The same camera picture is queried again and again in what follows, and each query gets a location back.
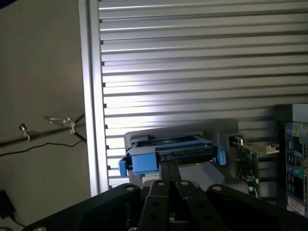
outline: black cable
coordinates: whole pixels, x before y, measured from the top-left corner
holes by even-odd
[[[10,227],[4,227],[4,226],[0,226],[0,230],[4,230],[4,231],[14,231],[12,228],[10,228]]]
[[[6,156],[6,155],[18,154],[18,153],[26,153],[26,152],[29,152],[30,150],[34,149],[34,148],[44,147],[48,144],[50,144],[50,145],[60,145],[60,146],[66,146],[66,147],[72,148],[72,147],[76,146],[77,144],[79,144],[81,142],[83,142],[83,141],[78,141],[77,143],[75,143],[73,145],[68,145],[68,144],[64,144],[64,143],[50,143],[50,142],[48,142],[48,143],[45,143],[43,145],[34,146],[34,147],[28,148],[28,149],[23,150],[23,151],[4,153],[4,154],[1,154],[0,157]]]
[[[26,227],[26,225],[24,225],[24,224],[22,224],[22,223],[20,223],[20,222],[18,222],[17,220],[16,220],[16,217],[15,217],[15,215],[14,214],[12,214],[11,216],[9,216],[11,219],[12,219],[12,221],[14,221],[17,225],[20,225],[21,227],[23,227],[23,228],[25,228]]]
[[[85,143],[87,143],[87,139],[84,138],[82,135],[80,135],[76,129],[75,129],[75,133],[73,134],[74,136],[76,136],[77,138],[81,139],[82,141],[84,141]]]

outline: metal slat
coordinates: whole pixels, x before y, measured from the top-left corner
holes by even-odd
[[[169,94],[144,94],[138,96],[106,96],[105,103],[112,104],[116,102],[152,102],[152,101],[166,101],[179,99],[221,99],[221,98],[241,98],[241,97],[264,97],[272,95],[296,95],[306,94],[308,86],[285,86],[272,87],[263,89],[243,89],[243,90],[217,90],[217,91],[203,91],[203,92],[183,92],[183,93],[169,93]]]
[[[264,99],[236,99],[224,100],[213,103],[195,103],[195,104],[177,104],[161,106],[143,106],[143,107],[125,107],[125,108],[105,108],[106,116],[117,116],[125,113],[129,114],[150,114],[150,113],[168,113],[168,112],[189,112],[189,111],[214,111],[268,107],[275,104],[288,103],[308,103],[308,95],[293,97],[277,97]]]
[[[216,26],[247,26],[266,24],[292,24],[308,22],[308,14],[291,14],[285,17],[284,14],[253,15],[238,17],[217,17],[217,18],[183,18],[183,19],[149,19],[149,20],[114,20],[100,24],[101,32],[132,31],[132,30],[157,30],[157,29],[185,29],[198,27]]]
[[[263,77],[247,79],[228,79],[214,81],[198,81],[194,83],[183,84],[164,84],[164,85],[146,85],[146,86],[128,86],[104,88],[105,94],[123,94],[123,93],[143,93],[143,92],[165,92],[165,91],[184,91],[184,90],[216,90],[232,88],[249,87],[268,87],[283,86],[292,84],[308,84],[308,76],[297,77]]]
[[[232,46],[261,46],[281,45],[288,43],[307,43],[307,35],[281,35],[281,36],[256,36],[243,38],[209,38],[209,39],[184,39],[176,41],[156,41],[144,43],[103,44],[102,53],[137,52],[137,51],[164,51],[200,48],[218,48]]]
[[[307,52],[308,45],[272,45],[265,47],[240,47],[240,48],[218,48],[218,49],[199,49],[188,51],[162,51],[162,52],[142,52],[129,54],[106,54],[102,55],[103,62],[122,61],[122,60],[143,60],[151,57],[152,59],[167,58],[191,58],[191,57],[216,57],[229,55],[267,55],[291,52]]]
[[[158,127],[138,127],[137,125],[133,125],[134,128],[108,128],[106,129],[106,136],[109,138],[111,136],[124,136],[127,132],[139,131],[139,130],[149,130],[155,128],[163,128],[167,126],[158,126]],[[249,121],[249,122],[239,122],[239,130],[250,130],[250,129],[266,129],[266,128],[274,128],[274,121]],[[108,156],[119,156],[125,155],[125,150],[107,150]]]
[[[126,10],[119,11],[102,11],[100,12],[100,19],[117,19],[117,18],[135,18],[135,17],[153,17],[153,16],[178,16],[178,15],[196,15],[196,14],[222,14],[222,13],[259,13],[259,12],[270,12],[270,11],[291,11],[291,10],[302,10],[308,7],[306,2],[294,1],[294,2],[282,2],[267,3],[267,4],[247,4],[243,2],[242,5],[210,5],[210,6],[173,6],[170,8],[154,8],[147,9],[146,11],[140,10]]]
[[[131,9],[152,9],[152,8],[172,8],[172,7],[189,7],[189,6],[232,6],[240,4],[284,4],[284,3],[303,3],[304,0],[156,0],[155,2],[148,2],[144,0],[104,0],[99,2],[100,11],[112,10],[131,10]]]
[[[135,32],[112,32],[101,33],[101,40],[117,39],[145,39],[145,38],[167,38],[181,36],[217,36],[217,35],[242,35],[258,33],[281,33],[281,32],[300,32],[307,29],[307,23],[290,23],[276,25],[250,25],[250,26],[228,26],[228,27],[209,27],[209,28],[186,28],[172,30],[150,30]]]
[[[140,115],[105,118],[107,125],[109,124],[128,124],[128,121],[138,122],[155,122],[155,121],[198,121],[204,119],[222,119],[222,118],[252,118],[252,117],[268,117],[273,116],[272,108],[251,109],[251,110],[235,110],[235,111],[216,111],[216,112],[191,112],[169,115]]]
[[[143,74],[123,74],[123,75],[105,75],[103,80],[106,86],[133,86],[136,82],[144,83],[147,81],[160,80],[188,80],[196,78],[219,78],[219,77],[244,77],[244,76],[262,76],[262,75],[282,75],[307,73],[308,65],[293,66],[263,66],[249,68],[235,68],[224,70],[202,70],[190,72],[167,72],[167,73],[143,73]]]
[[[266,57],[245,57],[245,58],[221,58],[221,59],[206,59],[191,61],[185,59],[165,59],[162,63],[152,64],[129,64],[129,65],[105,65],[102,67],[104,74],[117,73],[138,73],[138,72],[154,72],[154,71],[185,71],[185,70],[200,70],[200,69],[228,69],[235,67],[262,66],[262,65],[292,65],[292,64],[307,64],[308,55],[281,55],[273,58]]]

